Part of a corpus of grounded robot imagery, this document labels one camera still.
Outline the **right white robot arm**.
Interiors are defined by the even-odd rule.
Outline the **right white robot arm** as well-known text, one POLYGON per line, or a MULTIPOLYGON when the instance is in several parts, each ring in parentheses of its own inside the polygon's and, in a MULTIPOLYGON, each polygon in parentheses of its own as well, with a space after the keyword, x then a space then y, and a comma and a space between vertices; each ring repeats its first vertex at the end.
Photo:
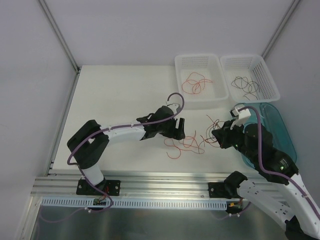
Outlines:
POLYGON ((263 125, 232 126, 226 121, 212 135, 222 149, 233 147, 244 155, 254 169, 273 184, 284 197, 283 204, 260 190, 256 183, 239 171, 232 172, 216 187, 210 186, 220 198, 243 198, 272 218, 289 240, 320 238, 320 209, 308 196, 299 170, 288 154, 276 149, 272 134, 263 125))

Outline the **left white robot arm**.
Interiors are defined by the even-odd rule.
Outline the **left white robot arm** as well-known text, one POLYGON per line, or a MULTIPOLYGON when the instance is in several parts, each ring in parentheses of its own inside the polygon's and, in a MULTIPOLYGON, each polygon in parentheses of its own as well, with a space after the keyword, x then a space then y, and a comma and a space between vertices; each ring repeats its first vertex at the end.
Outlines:
POLYGON ((109 193, 107 180, 98 165, 107 146, 127 142, 143 141, 162 135, 166 138, 182 140, 185 138, 185 119, 176 119, 181 106, 171 103, 161 106, 155 113, 138 117, 130 124, 111 126, 103 129, 94 119, 87 121, 67 142, 70 150, 68 165, 72 165, 71 158, 75 159, 82 176, 79 183, 81 188, 78 195, 99 195, 109 193))

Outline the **teal transparent plastic tub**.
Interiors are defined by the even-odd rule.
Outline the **teal transparent plastic tub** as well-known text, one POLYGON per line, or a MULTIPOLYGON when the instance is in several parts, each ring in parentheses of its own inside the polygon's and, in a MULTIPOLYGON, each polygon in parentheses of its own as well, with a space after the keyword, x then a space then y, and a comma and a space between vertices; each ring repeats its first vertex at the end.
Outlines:
POLYGON ((252 106, 258 110, 261 124, 272 134, 273 147, 289 155, 292 161, 296 163, 297 153, 278 109, 268 102, 238 103, 235 105, 236 108, 244 106, 252 106))

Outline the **left white perforated basket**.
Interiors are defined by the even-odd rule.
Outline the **left white perforated basket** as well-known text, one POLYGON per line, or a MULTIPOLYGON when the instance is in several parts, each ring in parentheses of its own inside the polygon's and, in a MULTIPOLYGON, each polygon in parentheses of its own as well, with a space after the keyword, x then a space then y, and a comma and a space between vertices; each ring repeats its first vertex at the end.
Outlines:
POLYGON ((178 92, 187 110, 219 108, 227 102, 229 91, 217 55, 177 55, 174 66, 178 92))

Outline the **white perforated basket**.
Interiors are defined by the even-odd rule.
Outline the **white perforated basket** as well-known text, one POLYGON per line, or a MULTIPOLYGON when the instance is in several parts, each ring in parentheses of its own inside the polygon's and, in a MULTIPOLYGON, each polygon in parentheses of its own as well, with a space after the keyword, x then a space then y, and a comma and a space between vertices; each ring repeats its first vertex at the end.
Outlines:
POLYGON ((233 102, 270 103, 280 99, 275 81, 260 55, 225 55, 219 61, 233 102))
POLYGON ((219 108, 227 102, 229 91, 217 55, 177 55, 174 66, 178 92, 187 110, 219 108))

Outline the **right white perforated basket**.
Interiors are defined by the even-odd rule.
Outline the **right white perforated basket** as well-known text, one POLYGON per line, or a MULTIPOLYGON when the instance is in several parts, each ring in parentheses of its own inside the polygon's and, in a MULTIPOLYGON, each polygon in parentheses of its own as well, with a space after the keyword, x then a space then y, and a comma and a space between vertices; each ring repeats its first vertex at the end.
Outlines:
POLYGON ((219 61, 233 102, 270 103, 280 99, 275 81, 260 55, 225 55, 219 61))

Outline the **aluminium mounting rail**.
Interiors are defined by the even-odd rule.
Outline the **aluminium mounting rail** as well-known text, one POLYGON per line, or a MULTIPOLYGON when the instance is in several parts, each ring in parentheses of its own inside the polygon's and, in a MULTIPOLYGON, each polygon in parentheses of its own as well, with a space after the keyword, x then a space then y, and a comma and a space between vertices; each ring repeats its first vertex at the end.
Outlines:
MULTIPOLYGON (((119 180, 121 198, 207 200, 208 184, 223 182, 228 173, 103 171, 107 180, 119 180)), ((81 175, 76 170, 51 170, 38 176, 33 196, 75 196, 81 175)))

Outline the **right aluminium frame post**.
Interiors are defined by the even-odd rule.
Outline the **right aluminium frame post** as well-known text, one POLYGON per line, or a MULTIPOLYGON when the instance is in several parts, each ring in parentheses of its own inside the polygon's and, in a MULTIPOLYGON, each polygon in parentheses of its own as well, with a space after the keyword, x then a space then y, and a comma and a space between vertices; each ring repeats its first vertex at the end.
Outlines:
POLYGON ((279 21, 277 27, 275 28, 273 34, 271 35, 270 39, 268 40, 265 48, 261 53, 261 57, 263 59, 266 59, 270 55, 271 51, 273 50, 277 41, 279 40, 281 34, 284 32, 286 26, 288 25, 291 18, 293 17, 295 12, 298 10, 302 2, 303 2, 302 0, 291 1, 287 10, 285 11, 284 15, 282 16, 281 20, 279 21))

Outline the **aluminium frame post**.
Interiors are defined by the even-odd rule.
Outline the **aluminium frame post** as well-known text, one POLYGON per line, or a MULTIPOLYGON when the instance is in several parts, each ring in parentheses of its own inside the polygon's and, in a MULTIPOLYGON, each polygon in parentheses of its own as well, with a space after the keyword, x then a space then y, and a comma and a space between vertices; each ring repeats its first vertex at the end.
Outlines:
POLYGON ((281 20, 279 21, 277 27, 275 28, 273 34, 271 35, 270 39, 268 40, 265 48, 261 53, 261 57, 263 59, 266 59, 270 55, 271 51, 273 50, 277 41, 279 40, 281 34, 284 32, 286 26, 288 25, 291 18, 293 17, 295 12, 298 10, 302 2, 303 2, 302 0, 291 1, 287 10, 285 11, 284 15, 282 16, 281 20))
POLYGON ((50 27, 52 28, 60 46, 62 47, 62 50, 64 51, 72 69, 78 73, 80 71, 80 67, 79 65, 77 64, 64 36, 63 36, 63 33, 61 32, 56 20, 55 20, 55 17, 52 13, 52 11, 50 10, 49 6, 48 6, 48 3, 46 0, 37 0, 40 8, 42 9, 50 27))

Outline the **left aluminium frame post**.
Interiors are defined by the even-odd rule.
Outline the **left aluminium frame post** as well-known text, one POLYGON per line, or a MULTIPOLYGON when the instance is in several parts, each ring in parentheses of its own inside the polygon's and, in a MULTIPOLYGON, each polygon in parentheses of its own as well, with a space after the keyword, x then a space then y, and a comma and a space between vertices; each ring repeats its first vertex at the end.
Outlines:
POLYGON ((37 0, 40 8, 42 9, 50 27, 52 28, 60 46, 62 47, 62 50, 64 51, 72 69, 78 73, 80 71, 80 67, 79 65, 77 64, 64 36, 63 36, 63 33, 61 32, 56 20, 55 20, 55 17, 52 13, 52 11, 50 10, 49 6, 48 6, 48 3, 46 0, 37 0))

